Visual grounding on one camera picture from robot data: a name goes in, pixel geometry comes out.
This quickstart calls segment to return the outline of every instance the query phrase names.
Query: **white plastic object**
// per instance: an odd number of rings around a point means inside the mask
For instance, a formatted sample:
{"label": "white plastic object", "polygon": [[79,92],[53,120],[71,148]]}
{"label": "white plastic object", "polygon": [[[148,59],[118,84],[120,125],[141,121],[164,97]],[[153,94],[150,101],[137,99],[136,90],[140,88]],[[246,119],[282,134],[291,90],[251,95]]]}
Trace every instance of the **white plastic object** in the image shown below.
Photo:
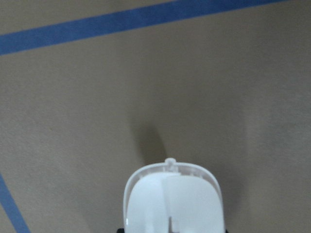
{"label": "white plastic object", "polygon": [[123,218],[125,233],[225,233],[216,178],[201,166],[173,158],[130,177]]}

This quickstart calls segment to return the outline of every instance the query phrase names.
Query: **blue stripe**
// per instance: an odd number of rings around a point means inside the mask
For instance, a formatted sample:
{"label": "blue stripe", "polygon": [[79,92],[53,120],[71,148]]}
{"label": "blue stripe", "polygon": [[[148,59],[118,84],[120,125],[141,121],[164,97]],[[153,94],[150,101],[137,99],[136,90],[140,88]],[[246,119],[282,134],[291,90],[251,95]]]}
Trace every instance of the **blue stripe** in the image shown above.
{"label": "blue stripe", "polygon": [[284,0],[177,0],[0,35],[0,55]]}
{"label": "blue stripe", "polygon": [[30,233],[23,216],[15,204],[13,197],[7,188],[2,175],[0,174],[0,203],[8,215],[17,233]]}

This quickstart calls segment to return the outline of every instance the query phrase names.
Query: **floor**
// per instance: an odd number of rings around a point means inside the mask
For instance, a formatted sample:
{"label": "floor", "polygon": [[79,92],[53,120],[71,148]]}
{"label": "floor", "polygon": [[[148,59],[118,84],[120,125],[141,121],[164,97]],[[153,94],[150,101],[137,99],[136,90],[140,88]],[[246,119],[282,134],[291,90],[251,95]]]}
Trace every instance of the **floor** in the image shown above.
{"label": "floor", "polygon": [[[5,0],[0,35],[162,2]],[[310,231],[310,14],[285,1],[0,56],[0,173],[29,232],[114,233],[129,176],[166,157],[216,176],[230,233]],[[1,205],[0,232],[17,232]]]}

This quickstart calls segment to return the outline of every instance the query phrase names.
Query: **gray floor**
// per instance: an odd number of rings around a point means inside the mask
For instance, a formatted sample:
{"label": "gray floor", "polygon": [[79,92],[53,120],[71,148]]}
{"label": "gray floor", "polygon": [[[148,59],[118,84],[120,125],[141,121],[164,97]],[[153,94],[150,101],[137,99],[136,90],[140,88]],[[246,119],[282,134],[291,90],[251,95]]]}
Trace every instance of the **gray floor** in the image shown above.
{"label": "gray floor", "polygon": [[[5,1],[0,33],[154,3],[82,2]],[[128,177],[166,156],[215,174],[230,233],[310,231],[310,15],[289,1],[1,56],[0,170],[31,232],[115,232]]]}

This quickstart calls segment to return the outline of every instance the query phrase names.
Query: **blue floor marking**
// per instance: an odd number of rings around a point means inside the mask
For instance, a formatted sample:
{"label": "blue floor marking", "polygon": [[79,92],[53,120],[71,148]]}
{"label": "blue floor marking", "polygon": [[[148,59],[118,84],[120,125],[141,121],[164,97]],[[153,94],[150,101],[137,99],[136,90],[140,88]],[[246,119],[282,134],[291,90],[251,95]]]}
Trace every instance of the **blue floor marking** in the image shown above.
{"label": "blue floor marking", "polygon": [[285,0],[176,0],[0,35],[0,55]]}
{"label": "blue floor marking", "polygon": [[0,174],[0,203],[17,233],[30,233],[15,201]]}

